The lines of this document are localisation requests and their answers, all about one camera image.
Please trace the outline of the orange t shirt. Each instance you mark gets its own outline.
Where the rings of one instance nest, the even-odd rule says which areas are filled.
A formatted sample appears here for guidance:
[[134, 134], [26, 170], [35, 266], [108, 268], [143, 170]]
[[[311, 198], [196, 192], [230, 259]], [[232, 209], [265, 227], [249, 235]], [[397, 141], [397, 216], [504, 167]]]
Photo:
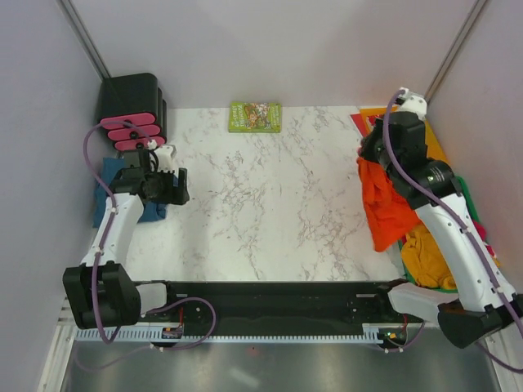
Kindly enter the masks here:
[[373, 248], [384, 252], [421, 221], [378, 163], [363, 158], [356, 162]]

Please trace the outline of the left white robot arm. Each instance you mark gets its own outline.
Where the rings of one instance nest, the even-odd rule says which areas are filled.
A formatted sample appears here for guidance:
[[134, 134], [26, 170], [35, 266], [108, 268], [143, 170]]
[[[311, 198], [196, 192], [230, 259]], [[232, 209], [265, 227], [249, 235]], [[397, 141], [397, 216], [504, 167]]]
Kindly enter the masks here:
[[135, 324], [144, 294], [124, 269], [132, 235], [149, 204], [182, 206], [189, 199], [187, 170], [174, 167], [176, 149], [123, 152], [121, 167], [106, 181], [104, 215], [88, 253], [62, 278], [72, 315], [81, 329]]

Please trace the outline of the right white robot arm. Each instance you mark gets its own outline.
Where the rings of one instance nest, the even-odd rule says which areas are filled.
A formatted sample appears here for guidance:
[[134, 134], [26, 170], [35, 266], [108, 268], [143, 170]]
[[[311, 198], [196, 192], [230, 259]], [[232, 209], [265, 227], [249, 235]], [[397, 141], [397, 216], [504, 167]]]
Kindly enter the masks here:
[[450, 166], [427, 155], [425, 123], [416, 113], [377, 118], [360, 156], [378, 164], [394, 190], [427, 227], [457, 286], [455, 294], [404, 279], [387, 284], [374, 301], [375, 314], [401, 314], [434, 323], [456, 347], [466, 348], [512, 324], [522, 324], [522, 296], [504, 278], [478, 234], [463, 190]]

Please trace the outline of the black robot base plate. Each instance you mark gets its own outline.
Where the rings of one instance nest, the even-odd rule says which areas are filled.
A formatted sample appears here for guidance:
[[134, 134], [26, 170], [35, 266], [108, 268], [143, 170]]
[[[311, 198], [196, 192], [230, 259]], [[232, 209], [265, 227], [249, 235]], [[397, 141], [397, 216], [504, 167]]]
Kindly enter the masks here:
[[181, 322], [187, 336], [347, 336], [365, 324], [403, 325], [418, 318], [395, 312], [383, 282], [169, 282], [172, 310], [147, 314], [152, 323]]

